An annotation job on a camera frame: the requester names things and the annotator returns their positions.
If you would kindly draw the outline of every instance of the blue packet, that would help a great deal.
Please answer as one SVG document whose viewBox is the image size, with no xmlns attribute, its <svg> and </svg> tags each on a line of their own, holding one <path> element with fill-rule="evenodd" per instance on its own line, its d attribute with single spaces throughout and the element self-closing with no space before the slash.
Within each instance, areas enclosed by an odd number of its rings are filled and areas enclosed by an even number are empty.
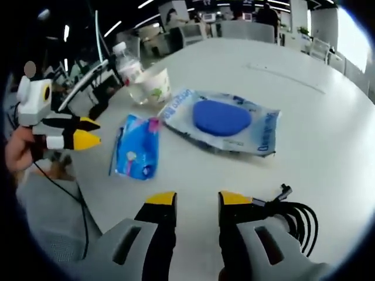
<svg viewBox="0 0 375 281">
<path fill-rule="evenodd" d="M 114 154 L 115 171 L 133 179 L 154 177 L 159 158 L 159 119 L 128 115 L 120 128 Z"/>
<path fill-rule="evenodd" d="M 239 107 L 248 112 L 250 124 L 238 133 L 217 136 L 201 130 L 195 122 L 195 105 L 199 102 L 218 102 Z M 236 95 L 221 92 L 182 89 L 161 111 L 164 124 L 189 142 L 214 152 L 249 153 L 261 157 L 276 152 L 276 129 L 280 110 L 269 109 Z M 238 122 L 225 116 L 224 122 Z"/>
</svg>

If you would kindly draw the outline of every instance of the table surface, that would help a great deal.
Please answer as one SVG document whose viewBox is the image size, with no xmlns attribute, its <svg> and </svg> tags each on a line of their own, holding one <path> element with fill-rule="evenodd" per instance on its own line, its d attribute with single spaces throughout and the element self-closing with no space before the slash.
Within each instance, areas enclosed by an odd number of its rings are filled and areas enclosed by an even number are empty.
<svg viewBox="0 0 375 281">
<path fill-rule="evenodd" d="M 337 264 L 355 246 L 375 206 L 375 107 L 350 80 L 305 54 L 273 44 L 209 39 L 160 61 L 174 91 L 227 92 L 280 109 L 277 152 L 265 159 L 230 159 L 204 152 L 161 129 L 159 167 L 150 181 L 108 176 L 117 129 L 128 113 L 146 114 L 120 90 L 98 119 L 102 144 L 73 152 L 87 206 L 106 232 L 134 218 L 147 196 L 178 193 L 177 244 L 171 280 L 217 280 L 217 192 L 263 200 L 293 188 L 289 201 L 313 208 L 319 236 L 311 259 Z"/>
</svg>

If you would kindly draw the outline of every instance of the monitor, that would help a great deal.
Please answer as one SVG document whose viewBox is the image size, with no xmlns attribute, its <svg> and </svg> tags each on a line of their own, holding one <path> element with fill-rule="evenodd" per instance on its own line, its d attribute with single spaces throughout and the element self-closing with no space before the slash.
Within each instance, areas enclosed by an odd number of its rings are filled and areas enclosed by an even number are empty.
<svg viewBox="0 0 375 281">
<path fill-rule="evenodd" d="M 253 14 L 252 13 L 243 13 L 242 17 L 244 20 L 251 22 L 253 20 Z"/>
<path fill-rule="evenodd" d="M 216 14 L 215 13 L 206 13 L 202 17 L 204 22 L 211 23 L 216 21 Z"/>
</svg>

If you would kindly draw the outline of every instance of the person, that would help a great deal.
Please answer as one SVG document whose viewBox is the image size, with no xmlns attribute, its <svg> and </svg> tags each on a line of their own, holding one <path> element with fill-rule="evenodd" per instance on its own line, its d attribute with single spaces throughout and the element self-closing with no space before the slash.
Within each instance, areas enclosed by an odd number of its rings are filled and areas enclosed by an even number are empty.
<svg viewBox="0 0 375 281">
<path fill-rule="evenodd" d="M 240 10 L 234 10 L 233 11 L 233 19 L 232 20 L 243 20 L 243 17 L 242 17 L 242 11 Z"/>
<path fill-rule="evenodd" d="M 178 17 L 175 9 L 170 9 L 166 16 L 167 30 L 172 28 L 178 28 L 179 26 L 182 26 L 188 22 L 188 20 Z"/>
<path fill-rule="evenodd" d="M 189 17 L 190 17 L 189 24 L 194 25 L 196 23 L 199 23 L 202 27 L 202 30 L 205 30 L 207 35 L 211 34 L 210 25 L 208 25 L 206 22 L 204 22 L 196 11 L 191 12 Z"/>
<path fill-rule="evenodd" d="M 279 17 L 276 11 L 271 9 L 270 3 L 268 3 L 268 1 L 265 1 L 264 7 L 259 9 L 257 14 L 257 22 L 273 26 L 275 39 L 277 38 Z"/>
</svg>

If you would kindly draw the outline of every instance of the paper cup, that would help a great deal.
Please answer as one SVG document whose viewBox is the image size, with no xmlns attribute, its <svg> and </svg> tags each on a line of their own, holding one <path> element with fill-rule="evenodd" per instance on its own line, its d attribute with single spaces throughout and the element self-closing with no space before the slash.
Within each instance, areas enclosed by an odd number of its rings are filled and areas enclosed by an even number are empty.
<svg viewBox="0 0 375 281">
<path fill-rule="evenodd" d="M 165 69 L 150 68 L 141 73 L 134 82 L 141 91 L 144 100 L 151 105 L 162 105 L 172 94 L 168 72 Z"/>
</svg>

